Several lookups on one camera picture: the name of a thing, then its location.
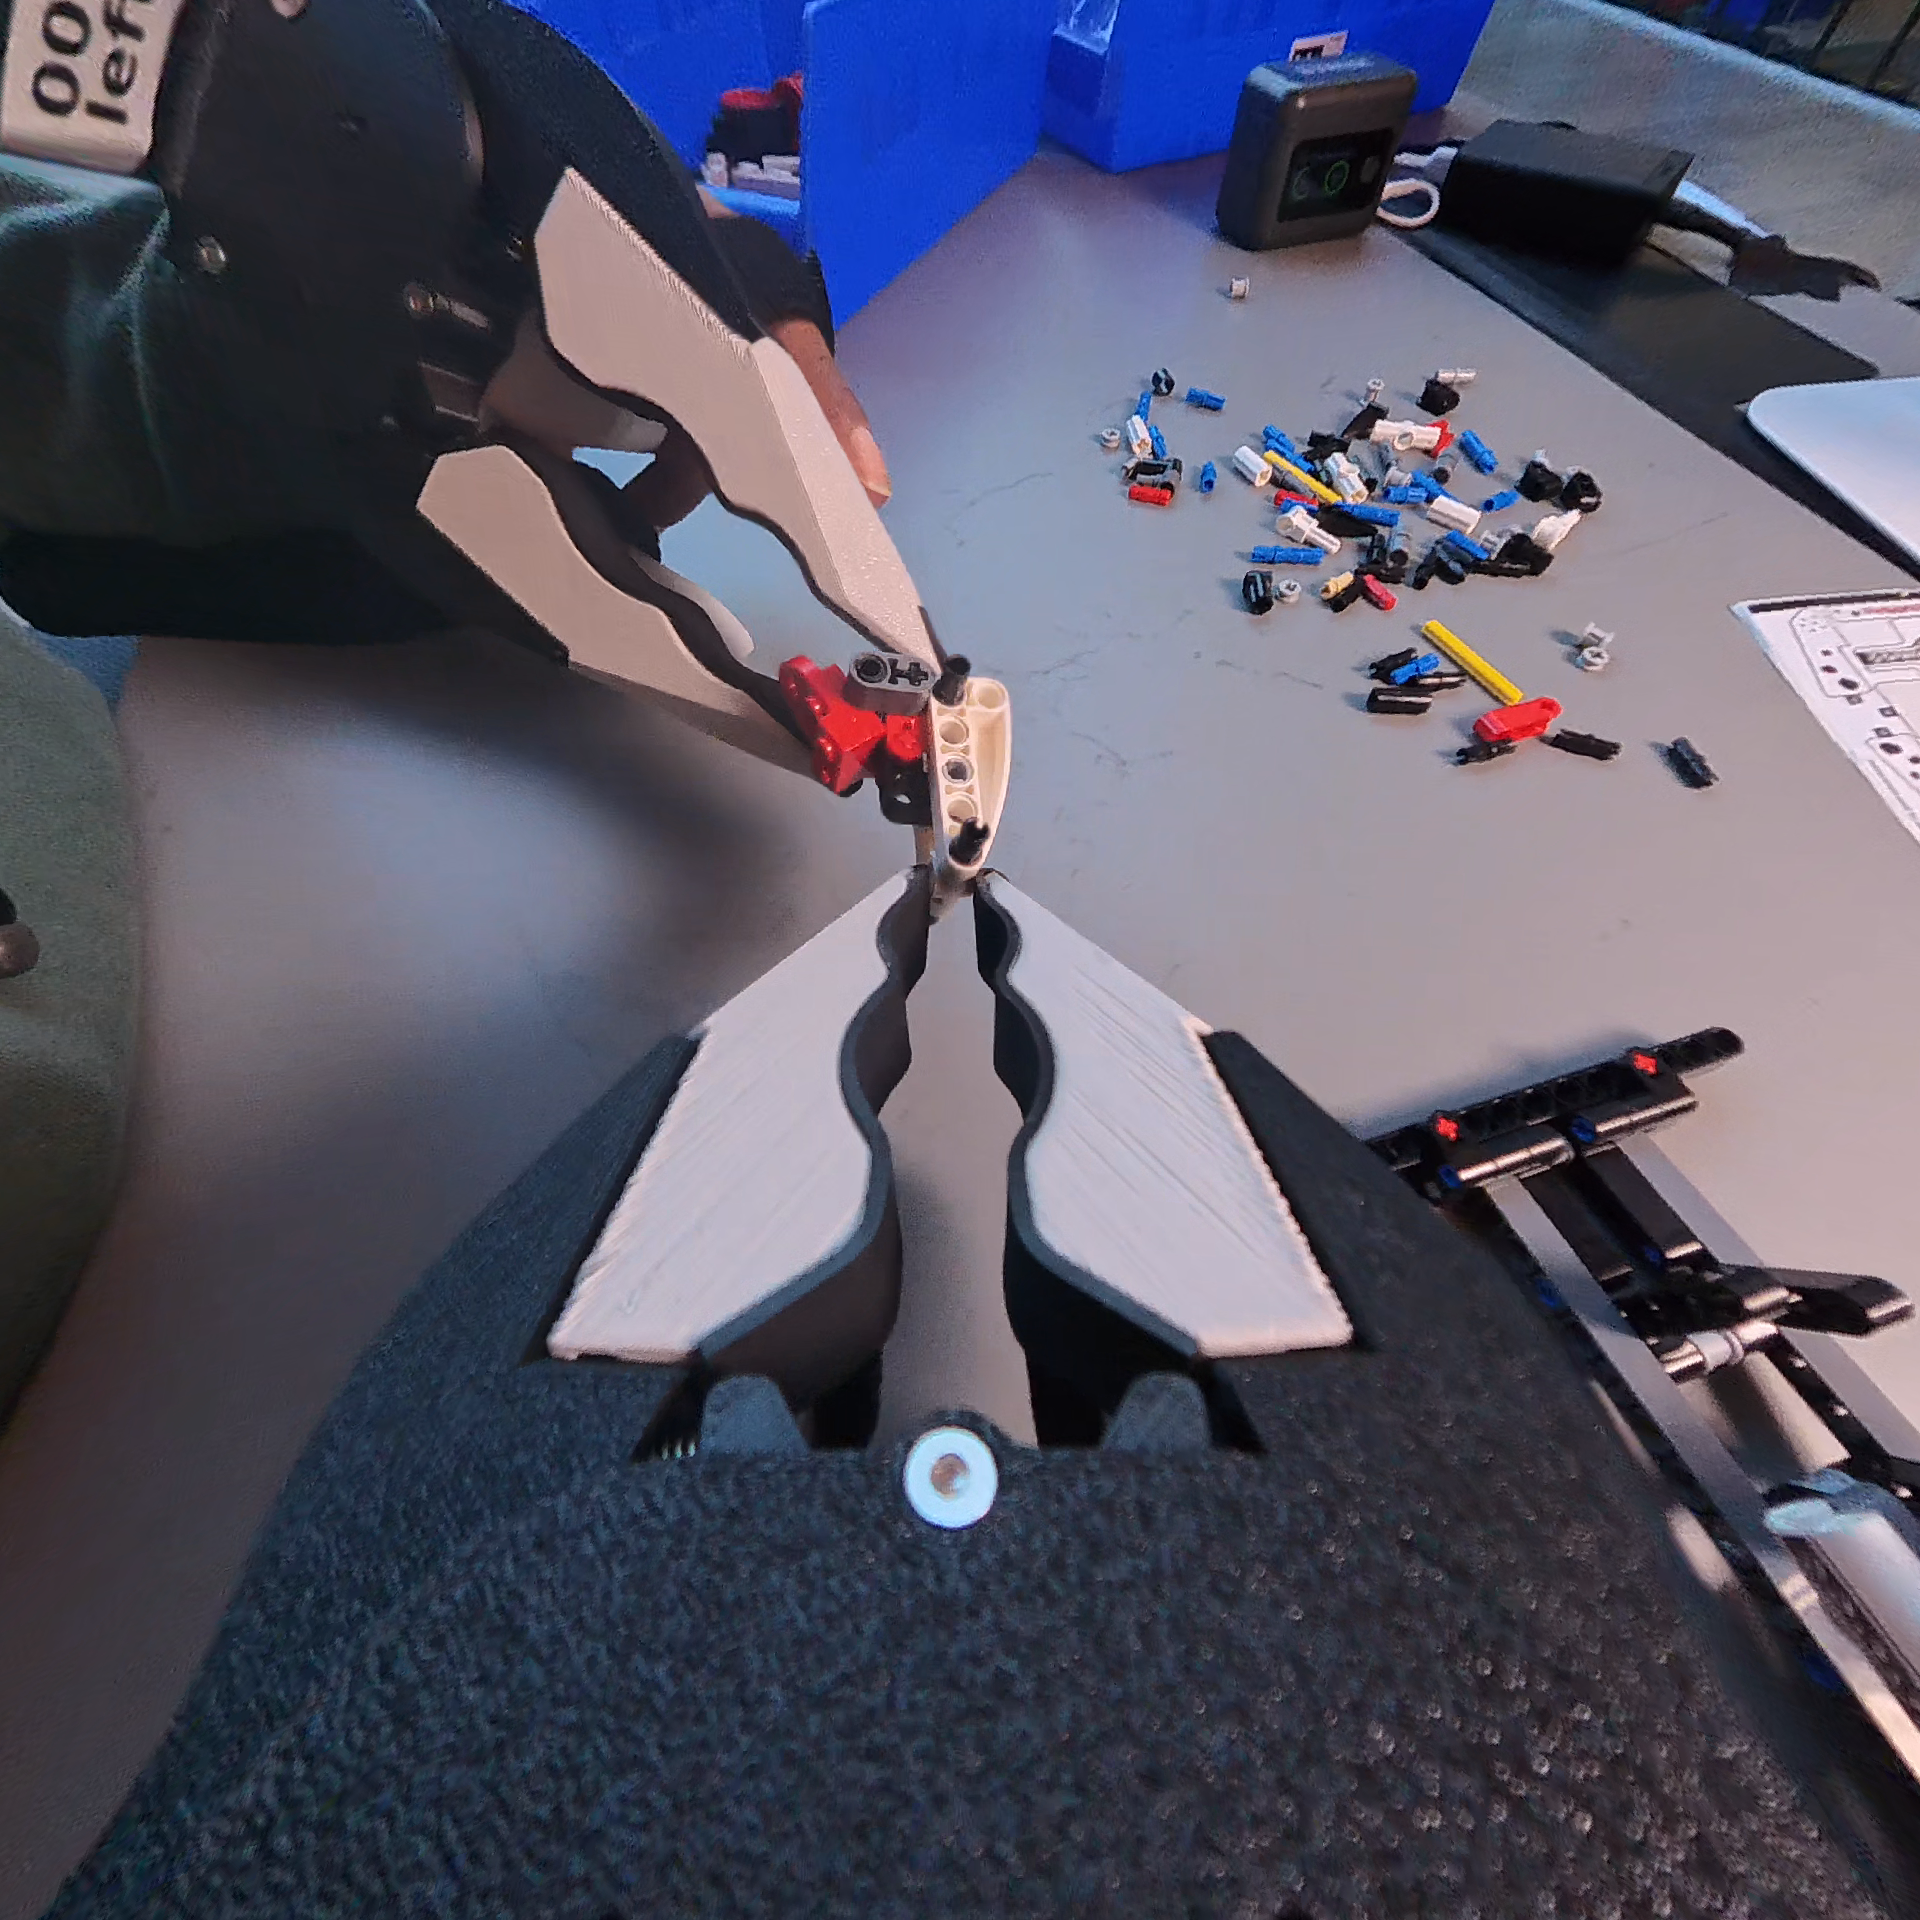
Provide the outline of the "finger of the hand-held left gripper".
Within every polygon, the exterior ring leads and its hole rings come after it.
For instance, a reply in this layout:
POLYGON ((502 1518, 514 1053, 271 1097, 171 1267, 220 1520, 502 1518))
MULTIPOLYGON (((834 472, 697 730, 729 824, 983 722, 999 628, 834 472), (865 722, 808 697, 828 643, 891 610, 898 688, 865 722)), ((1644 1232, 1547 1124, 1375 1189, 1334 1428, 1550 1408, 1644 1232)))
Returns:
POLYGON ((722 321, 575 169, 536 266, 559 358, 681 428, 727 508, 784 540, 846 625, 939 674, 922 594, 796 358, 722 321))
POLYGON ((617 526, 617 488, 546 445, 443 453, 420 515, 587 676, 820 781, 815 742, 755 661, 746 625, 617 526))

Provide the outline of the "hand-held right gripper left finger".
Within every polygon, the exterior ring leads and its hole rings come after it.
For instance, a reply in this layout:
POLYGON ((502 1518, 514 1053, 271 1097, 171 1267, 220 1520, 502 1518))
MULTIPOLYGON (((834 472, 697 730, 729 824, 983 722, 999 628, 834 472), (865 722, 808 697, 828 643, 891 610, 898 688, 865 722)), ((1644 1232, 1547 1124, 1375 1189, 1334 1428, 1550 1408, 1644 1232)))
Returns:
POLYGON ((928 880, 889 877, 697 1028, 551 1358, 839 1387, 881 1356, 904 1264, 881 1107, 910 1062, 928 880))

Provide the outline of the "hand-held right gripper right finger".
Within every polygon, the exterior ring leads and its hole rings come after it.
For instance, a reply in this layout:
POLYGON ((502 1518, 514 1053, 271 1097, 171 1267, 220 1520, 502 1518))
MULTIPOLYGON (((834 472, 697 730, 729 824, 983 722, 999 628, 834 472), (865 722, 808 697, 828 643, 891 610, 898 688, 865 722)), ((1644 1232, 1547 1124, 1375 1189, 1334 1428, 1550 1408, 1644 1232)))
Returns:
POLYGON ((1212 1027, 999 873, 977 884, 977 963, 1020 1109, 1003 1298, 1033 1386, 1347 1350, 1212 1027))

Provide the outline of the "red toy brick piece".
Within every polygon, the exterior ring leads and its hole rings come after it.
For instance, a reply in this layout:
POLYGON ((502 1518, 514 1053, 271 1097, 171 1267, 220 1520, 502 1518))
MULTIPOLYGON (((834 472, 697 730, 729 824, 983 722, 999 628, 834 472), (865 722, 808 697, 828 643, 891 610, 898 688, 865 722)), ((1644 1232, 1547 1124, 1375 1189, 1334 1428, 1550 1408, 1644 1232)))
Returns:
POLYGON ((895 826, 932 826, 928 721, 887 713, 848 697, 848 673, 808 656, 783 661, 784 704, 810 747, 812 776, 834 795, 878 784, 881 813, 895 826))

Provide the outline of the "white toy brick piece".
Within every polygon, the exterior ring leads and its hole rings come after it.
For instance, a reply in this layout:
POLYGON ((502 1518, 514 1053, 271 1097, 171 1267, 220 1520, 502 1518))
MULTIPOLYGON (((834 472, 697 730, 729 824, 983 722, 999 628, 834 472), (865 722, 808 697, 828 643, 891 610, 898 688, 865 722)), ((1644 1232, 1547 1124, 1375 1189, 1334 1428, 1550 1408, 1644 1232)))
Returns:
POLYGON ((954 704, 931 699, 926 730, 931 826, 916 829, 931 873, 931 917, 939 920, 987 868, 1014 776, 1014 704, 998 678, 969 676, 954 704))

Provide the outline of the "pile of small toy bricks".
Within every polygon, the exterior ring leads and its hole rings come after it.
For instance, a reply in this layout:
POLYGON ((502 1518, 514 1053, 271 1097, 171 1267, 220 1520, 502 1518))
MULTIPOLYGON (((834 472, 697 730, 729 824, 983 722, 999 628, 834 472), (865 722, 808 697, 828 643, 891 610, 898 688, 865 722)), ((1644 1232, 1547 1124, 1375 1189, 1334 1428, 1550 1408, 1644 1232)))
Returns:
POLYGON ((1609 765, 1625 745, 1579 726, 1566 696, 1528 691, 1470 641, 1468 617, 1424 592, 1543 586, 1572 538, 1599 520, 1599 473, 1546 448, 1503 453, 1470 420, 1479 373, 1439 368, 1411 392, 1378 376, 1334 426, 1246 424, 1228 394, 1170 368, 1089 419, 1089 441, 1126 502, 1129 608, 1185 630, 1193 661, 1248 670, 1257 635, 1334 635, 1331 664, 1274 656, 1266 674, 1393 722, 1452 713, 1446 753, 1487 765, 1546 747, 1609 765))

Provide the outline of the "grey desk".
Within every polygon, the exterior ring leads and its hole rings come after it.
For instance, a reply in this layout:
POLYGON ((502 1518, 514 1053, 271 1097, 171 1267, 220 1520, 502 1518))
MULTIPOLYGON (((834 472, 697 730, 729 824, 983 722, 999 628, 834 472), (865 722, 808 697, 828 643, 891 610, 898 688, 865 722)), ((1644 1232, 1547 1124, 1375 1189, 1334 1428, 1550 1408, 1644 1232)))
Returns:
MULTIPOLYGON (((1204 163, 1044 152, 839 332, 887 522, 1015 704, 999 864, 1375 1130, 1728 1025, 1665 1153, 1763 1261, 1915 1288, 1915 843, 1731 605, 1905 580, 1396 236, 1240 261, 1204 163), (1623 742, 1474 770, 1129 608, 1089 419, 1152 368, 1248 426, 1478 368, 1592 467, 1546 584, 1424 592, 1623 742), (1720 776, 1694 792, 1662 742, 1720 776)), ((145 997, 128 1176, 6 1437, 6 1916, 176 1712, 399 1298, 624 1069, 905 862, 834 800, 513 644, 156 641, 118 709, 145 997)))

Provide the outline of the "person's left hand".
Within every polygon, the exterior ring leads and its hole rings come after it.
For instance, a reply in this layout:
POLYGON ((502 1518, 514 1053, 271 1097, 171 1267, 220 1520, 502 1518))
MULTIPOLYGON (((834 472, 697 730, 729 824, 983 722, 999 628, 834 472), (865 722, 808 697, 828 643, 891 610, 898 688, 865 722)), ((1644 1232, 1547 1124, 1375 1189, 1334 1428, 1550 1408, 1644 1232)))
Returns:
POLYGON ((895 497, 891 473, 823 329, 815 321, 788 318, 770 322, 770 337, 803 371, 868 501, 883 510, 895 497))

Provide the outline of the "red black toy figure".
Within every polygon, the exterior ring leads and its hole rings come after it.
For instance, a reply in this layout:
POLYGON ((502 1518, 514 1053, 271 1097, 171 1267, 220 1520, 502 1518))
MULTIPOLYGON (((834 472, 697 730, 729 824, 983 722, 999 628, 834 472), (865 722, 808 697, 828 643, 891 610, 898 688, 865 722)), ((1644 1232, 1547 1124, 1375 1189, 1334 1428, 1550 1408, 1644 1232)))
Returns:
POLYGON ((794 72, 770 88, 727 88, 711 114, 704 181, 768 201, 800 203, 806 80, 794 72))

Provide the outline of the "toy vehicle chassis build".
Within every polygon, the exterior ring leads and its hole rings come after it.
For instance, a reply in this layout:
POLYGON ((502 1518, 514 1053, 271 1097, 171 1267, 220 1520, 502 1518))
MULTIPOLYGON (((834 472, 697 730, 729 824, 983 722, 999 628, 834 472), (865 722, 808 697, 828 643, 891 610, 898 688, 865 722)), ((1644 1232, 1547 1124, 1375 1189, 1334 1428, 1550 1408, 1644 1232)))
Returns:
POLYGON ((1488 1206, 1543 1306, 1812 1673, 1919 1773, 1919 1442, 1854 1358, 1910 1328, 1888 1281, 1763 1264, 1689 1220, 1652 1136, 1745 1053, 1728 1027, 1433 1112, 1372 1150, 1458 1226, 1488 1206))

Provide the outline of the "black device with green screen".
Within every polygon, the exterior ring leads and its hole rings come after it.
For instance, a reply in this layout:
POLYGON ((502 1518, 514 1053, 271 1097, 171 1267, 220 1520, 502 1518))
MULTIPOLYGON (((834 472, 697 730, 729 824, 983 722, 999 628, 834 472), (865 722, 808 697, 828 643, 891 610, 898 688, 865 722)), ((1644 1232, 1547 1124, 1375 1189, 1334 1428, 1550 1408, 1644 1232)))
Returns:
POLYGON ((1255 67, 1216 195, 1218 236, 1272 252, 1362 234, 1415 97, 1414 68, 1378 56, 1255 67))

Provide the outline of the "printed instruction sheet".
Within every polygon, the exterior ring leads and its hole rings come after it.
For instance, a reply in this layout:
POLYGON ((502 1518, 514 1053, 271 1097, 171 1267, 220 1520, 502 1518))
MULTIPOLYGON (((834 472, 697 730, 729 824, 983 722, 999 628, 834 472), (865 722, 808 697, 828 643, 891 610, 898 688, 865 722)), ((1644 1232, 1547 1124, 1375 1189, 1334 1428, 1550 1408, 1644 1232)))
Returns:
POLYGON ((1734 605, 1766 659, 1919 837, 1919 589, 1734 605))

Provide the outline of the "black power adapter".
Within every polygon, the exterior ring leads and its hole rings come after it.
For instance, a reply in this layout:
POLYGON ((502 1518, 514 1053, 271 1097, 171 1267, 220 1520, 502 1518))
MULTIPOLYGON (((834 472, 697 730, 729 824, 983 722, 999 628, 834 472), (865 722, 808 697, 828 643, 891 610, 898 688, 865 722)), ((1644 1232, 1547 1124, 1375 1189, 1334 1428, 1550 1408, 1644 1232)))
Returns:
POLYGON ((1436 225, 1478 243, 1619 267, 1688 179, 1692 152, 1499 120, 1457 146, 1436 225))

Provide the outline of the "white document stand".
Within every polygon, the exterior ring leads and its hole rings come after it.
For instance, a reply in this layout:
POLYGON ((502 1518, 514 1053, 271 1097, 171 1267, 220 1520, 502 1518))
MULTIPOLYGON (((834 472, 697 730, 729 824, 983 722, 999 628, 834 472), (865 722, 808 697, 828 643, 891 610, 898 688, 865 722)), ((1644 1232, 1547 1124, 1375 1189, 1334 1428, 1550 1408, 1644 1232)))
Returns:
POLYGON ((1772 388, 1748 426, 1844 508, 1919 560, 1919 377, 1772 388))

